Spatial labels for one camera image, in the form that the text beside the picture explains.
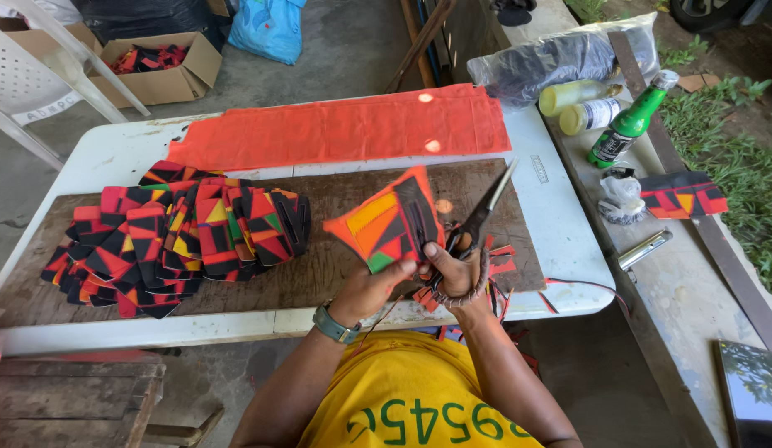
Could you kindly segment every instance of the tire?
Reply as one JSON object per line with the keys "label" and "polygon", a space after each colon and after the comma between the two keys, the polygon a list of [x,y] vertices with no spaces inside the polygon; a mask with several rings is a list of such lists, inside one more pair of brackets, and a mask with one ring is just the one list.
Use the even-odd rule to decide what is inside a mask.
{"label": "tire", "polygon": [[[670,0],[671,15],[674,20],[691,33],[710,33],[720,29],[727,29],[739,25],[739,20],[757,0],[728,0],[719,8],[712,8],[708,15],[699,15],[694,11],[694,5],[703,5],[706,2],[722,3],[723,0]],[[685,10],[683,4],[690,5],[690,10]]]}

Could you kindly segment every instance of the green bottle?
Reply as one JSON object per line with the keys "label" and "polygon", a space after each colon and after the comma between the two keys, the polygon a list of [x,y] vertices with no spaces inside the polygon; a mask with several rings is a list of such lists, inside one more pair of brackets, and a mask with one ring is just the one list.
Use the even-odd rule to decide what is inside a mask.
{"label": "green bottle", "polygon": [[651,116],[660,106],[668,90],[679,82],[679,75],[671,70],[660,70],[632,105],[619,112],[602,133],[587,155],[588,162],[599,168],[613,165],[646,132]]}

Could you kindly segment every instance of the person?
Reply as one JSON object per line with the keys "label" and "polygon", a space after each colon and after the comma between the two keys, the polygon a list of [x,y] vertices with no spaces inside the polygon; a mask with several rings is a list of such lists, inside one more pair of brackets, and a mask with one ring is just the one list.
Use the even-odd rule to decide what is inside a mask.
{"label": "person", "polygon": [[[472,290],[479,251],[463,261],[434,242],[423,251],[444,275],[441,291],[463,297]],[[327,313],[353,328],[381,310],[397,283],[428,268],[403,259],[372,275],[362,265]],[[374,331],[359,348],[363,334],[345,345],[315,325],[256,392],[231,447],[581,447],[483,295],[449,309],[466,346],[401,330]]]}

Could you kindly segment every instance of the watch strap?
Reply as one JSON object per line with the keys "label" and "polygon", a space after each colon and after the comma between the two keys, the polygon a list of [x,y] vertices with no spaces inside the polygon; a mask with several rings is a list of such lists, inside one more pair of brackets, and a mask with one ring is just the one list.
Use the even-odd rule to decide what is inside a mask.
{"label": "watch strap", "polygon": [[361,322],[356,324],[352,329],[348,329],[344,325],[334,321],[330,314],[328,314],[328,305],[326,304],[317,307],[312,321],[314,321],[314,325],[317,326],[317,329],[320,330],[322,334],[341,343],[351,343],[361,331]]}

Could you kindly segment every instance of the orange cloth strip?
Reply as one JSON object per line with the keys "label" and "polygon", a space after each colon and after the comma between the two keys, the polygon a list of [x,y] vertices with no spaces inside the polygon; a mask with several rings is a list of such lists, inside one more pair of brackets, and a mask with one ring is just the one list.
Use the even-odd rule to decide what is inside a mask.
{"label": "orange cloth strip", "polygon": [[469,84],[306,105],[229,109],[189,126],[168,160],[205,170],[510,151],[499,100]]}

